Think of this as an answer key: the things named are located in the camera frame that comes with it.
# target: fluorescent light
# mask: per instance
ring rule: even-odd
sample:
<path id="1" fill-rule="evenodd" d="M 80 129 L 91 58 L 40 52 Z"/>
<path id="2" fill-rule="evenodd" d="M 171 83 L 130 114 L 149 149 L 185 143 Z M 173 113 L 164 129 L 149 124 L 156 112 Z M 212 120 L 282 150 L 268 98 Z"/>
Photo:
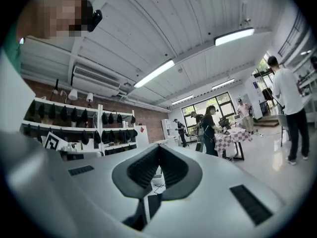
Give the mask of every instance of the fluorescent light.
<path id="1" fill-rule="evenodd" d="M 216 89 L 216 88 L 219 88 L 219 87 L 221 87 L 221 86 L 230 84 L 230 83 L 232 83 L 233 81 L 234 81 L 234 78 L 233 78 L 233 79 L 230 79 L 230 80 L 228 80 L 228 81 L 226 81 L 226 82 L 223 82 L 223 83 L 221 83 L 221 84 L 218 84 L 218 85 L 216 85 L 216 86 L 213 86 L 213 87 L 212 87 L 212 90 L 214 90 L 214 89 Z"/>
<path id="2" fill-rule="evenodd" d="M 253 34 L 254 34 L 254 28 L 253 27 L 242 29 L 242 30 L 238 30 L 238 31 L 235 31 L 235 32 L 232 32 L 232 33 L 228 33 L 228 34 L 216 37 L 214 39 L 214 44 L 216 46 L 219 46 L 221 44 L 224 44 L 224 43 L 227 43 L 227 42 L 231 42 L 231 41 L 234 41 L 234 40 L 237 40 L 237 39 L 240 39 L 240 38 L 243 38 L 243 37 L 247 37 L 247 36 L 250 36 L 250 35 L 253 35 Z"/>
<path id="3" fill-rule="evenodd" d="M 173 60 L 170 60 L 170 61 L 164 63 L 163 65 L 158 67 L 155 71 L 153 71 L 152 73 L 147 75 L 145 78 L 141 79 L 138 83 L 136 83 L 134 85 L 134 87 L 140 88 L 141 86 L 145 85 L 146 83 L 148 83 L 149 81 L 151 81 L 153 78 L 157 77 L 158 75 L 160 75 L 164 71 L 172 68 L 174 65 L 175 64 L 174 64 Z"/>
<path id="4" fill-rule="evenodd" d="M 175 105 L 175 104 L 180 103 L 180 102 L 182 102 L 182 101 L 186 101 L 186 100 L 188 100 L 188 99 L 190 99 L 190 98 L 193 98 L 193 97 L 194 97 L 194 95 L 185 97 L 185 98 L 183 98 L 183 99 L 181 99 L 181 100 L 179 100 L 179 101 L 173 102 L 172 105 Z"/>

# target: white lamp shade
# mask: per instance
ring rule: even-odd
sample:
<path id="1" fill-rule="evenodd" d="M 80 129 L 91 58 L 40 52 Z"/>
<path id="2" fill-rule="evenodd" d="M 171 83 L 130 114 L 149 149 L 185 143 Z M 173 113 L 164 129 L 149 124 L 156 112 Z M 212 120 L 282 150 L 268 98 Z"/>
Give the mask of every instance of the white lamp shade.
<path id="1" fill-rule="evenodd" d="M 71 101 L 76 101 L 77 100 L 77 90 L 76 89 L 72 89 L 70 91 L 70 93 L 68 94 L 68 98 L 71 100 Z"/>
<path id="2" fill-rule="evenodd" d="M 89 102 L 89 101 L 93 101 L 93 100 L 94 100 L 94 95 L 92 93 L 87 94 L 86 101 Z"/>

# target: pink and white checkered tablecloth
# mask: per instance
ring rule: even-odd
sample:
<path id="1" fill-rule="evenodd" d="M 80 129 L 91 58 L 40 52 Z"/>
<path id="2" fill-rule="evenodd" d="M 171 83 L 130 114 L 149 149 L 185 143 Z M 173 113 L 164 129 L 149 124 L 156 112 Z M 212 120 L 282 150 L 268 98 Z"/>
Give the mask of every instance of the pink and white checkered tablecloth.
<path id="1" fill-rule="evenodd" d="M 215 135 L 216 146 L 215 150 L 219 153 L 222 153 L 226 148 L 230 146 L 232 142 L 243 142 L 245 140 L 252 141 L 251 135 L 242 128 L 232 128 L 228 130 L 229 135 L 218 133 Z"/>

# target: black pants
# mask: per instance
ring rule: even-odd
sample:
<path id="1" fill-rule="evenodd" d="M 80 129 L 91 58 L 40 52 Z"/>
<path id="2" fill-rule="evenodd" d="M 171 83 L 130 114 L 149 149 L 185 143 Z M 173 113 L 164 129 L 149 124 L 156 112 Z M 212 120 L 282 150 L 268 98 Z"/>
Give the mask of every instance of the black pants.
<path id="1" fill-rule="evenodd" d="M 182 139 L 183 147 L 186 147 L 187 146 L 187 142 L 186 142 L 186 139 L 185 139 L 185 133 L 179 133 L 179 135 L 180 135 L 180 138 Z"/>
<path id="2" fill-rule="evenodd" d="M 302 155 L 305 157 L 308 156 L 309 135 L 305 110 L 302 109 L 298 113 L 286 116 L 286 120 L 292 141 L 291 151 L 289 153 L 288 159 L 290 161 L 296 159 L 298 149 L 298 130 L 302 136 Z"/>
<path id="3" fill-rule="evenodd" d="M 209 155 L 214 155 L 214 156 L 218 157 L 218 153 L 214 149 L 215 146 L 216 146 L 215 141 L 211 140 L 207 136 L 204 136 L 204 140 L 205 140 L 205 145 L 206 145 L 206 153 L 209 154 Z"/>

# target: person in pink shirt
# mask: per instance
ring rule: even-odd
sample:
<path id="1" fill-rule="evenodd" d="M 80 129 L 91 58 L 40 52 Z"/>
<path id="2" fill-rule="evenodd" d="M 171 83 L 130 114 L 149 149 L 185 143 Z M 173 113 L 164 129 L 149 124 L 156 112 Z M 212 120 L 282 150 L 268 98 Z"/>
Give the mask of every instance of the person in pink shirt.
<path id="1" fill-rule="evenodd" d="M 242 116 L 247 131 L 253 135 L 253 121 L 249 113 L 250 107 L 248 104 L 244 104 L 241 99 L 239 99 L 238 102 L 238 113 Z"/>

